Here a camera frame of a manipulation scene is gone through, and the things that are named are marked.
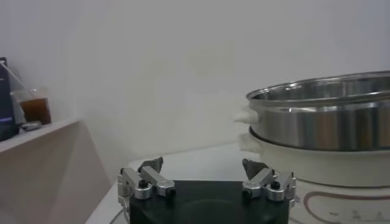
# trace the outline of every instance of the white electric cooker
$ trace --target white electric cooker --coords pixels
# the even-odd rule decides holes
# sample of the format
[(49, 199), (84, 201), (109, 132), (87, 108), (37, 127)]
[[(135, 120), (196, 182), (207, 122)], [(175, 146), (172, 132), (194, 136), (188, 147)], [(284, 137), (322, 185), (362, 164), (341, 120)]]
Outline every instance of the white electric cooker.
[[(390, 223), (390, 187), (352, 187), (375, 179), (378, 186), (386, 184), (387, 169), (380, 167), (389, 166), (388, 152), (309, 152), (270, 144), (249, 133), (240, 136), (239, 146), (259, 153), (260, 161), (276, 170), (294, 170), (297, 198), (290, 223)], [(374, 167), (381, 172), (375, 173)]]
[(390, 223), (390, 72), (284, 83), (247, 95), (243, 151), (297, 177), (294, 223)]

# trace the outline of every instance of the white wall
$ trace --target white wall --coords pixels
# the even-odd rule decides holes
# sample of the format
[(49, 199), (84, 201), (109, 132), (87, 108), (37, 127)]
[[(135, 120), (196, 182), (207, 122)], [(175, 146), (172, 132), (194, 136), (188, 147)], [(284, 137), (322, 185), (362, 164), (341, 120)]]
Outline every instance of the white wall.
[(12, 63), (76, 105), (111, 180), (130, 159), (234, 141), (247, 127), (229, 113), (253, 89), (390, 68), (386, 0), (7, 4)]

